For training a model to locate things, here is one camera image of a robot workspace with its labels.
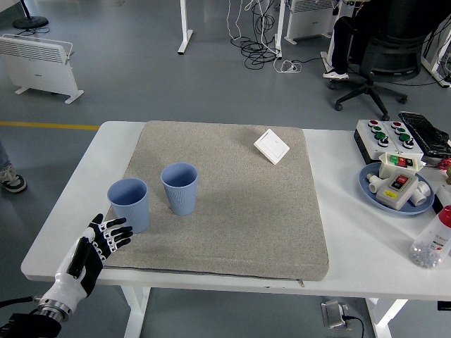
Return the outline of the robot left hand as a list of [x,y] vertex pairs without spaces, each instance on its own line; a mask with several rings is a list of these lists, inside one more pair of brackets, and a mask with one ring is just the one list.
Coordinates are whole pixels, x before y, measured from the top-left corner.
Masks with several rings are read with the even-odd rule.
[[55,282],[39,301],[40,311],[58,313],[64,319],[93,291],[105,260],[131,242],[133,228],[125,218],[94,217],[61,262]]

